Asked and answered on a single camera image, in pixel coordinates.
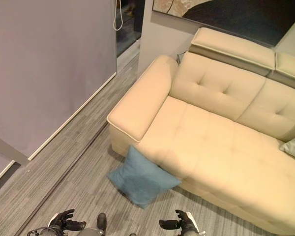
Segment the gray carpet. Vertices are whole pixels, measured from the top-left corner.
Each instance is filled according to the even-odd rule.
[[[27,168],[17,170],[0,190],[0,236],[14,235],[63,169],[102,127],[107,113],[135,80],[137,63],[138,57],[135,57]],[[100,212],[106,213],[107,236],[130,233],[138,236],[177,235],[178,231],[165,231],[158,226],[159,219],[175,219],[175,209],[192,212],[198,226],[207,231],[207,236],[272,235],[180,187],[160,194],[146,210],[134,206],[106,177],[123,160],[111,150],[106,126],[21,235],[47,225],[56,212],[70,208],[76,209],[73,219],[87,221],[89,227],[95,226]]]

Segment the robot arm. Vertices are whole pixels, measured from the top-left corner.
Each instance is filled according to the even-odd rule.
[[[69,218],[73,217],[73,212],[74,209],[70,209],[62,213],[55,214],[47,227],[32,230],[28,232],[27,236],[63,236],[64,230],[81,231],[85,228],[86,222],[69,220]]]

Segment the cable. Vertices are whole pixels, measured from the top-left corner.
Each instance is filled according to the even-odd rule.
[[[171,10],[171,8],[172,8],[172,6],[173,6],[173,3],[174,3],[174,0],[172,0],[172,4],[171,4],[171,6],[168,8],[166,14],[168,14],[168,12]]]
[[[117,15],[117,1],[118,0],[116,0],[115,17],[114,17],[114,22],[113,22],[113,27],[114,27],[114,30],[116,30],[116,31],[120,30],[122,28],[122,25],[123,25],[122,12],[121,12],[121,0],[119,0],[119,3],[120,3],[119,9],[120,9],[120,17],[121,17],[121,26],[118,29],[115,27],[115,24],[116,24],[116,15]]]

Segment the sofa armrest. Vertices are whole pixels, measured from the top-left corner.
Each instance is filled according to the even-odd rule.
[[[107,116],[107,121],[135,141],[140,141],[169,94],[177,62],[159,56]]]

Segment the sofa headrest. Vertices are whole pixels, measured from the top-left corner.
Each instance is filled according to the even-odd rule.
[[[275,68],[272,49],[208,28],[198,29],[189,51],[263,76]]]
[[[276,53],[276,69],[268,77],[295,88],[295,57],[286,53]]]

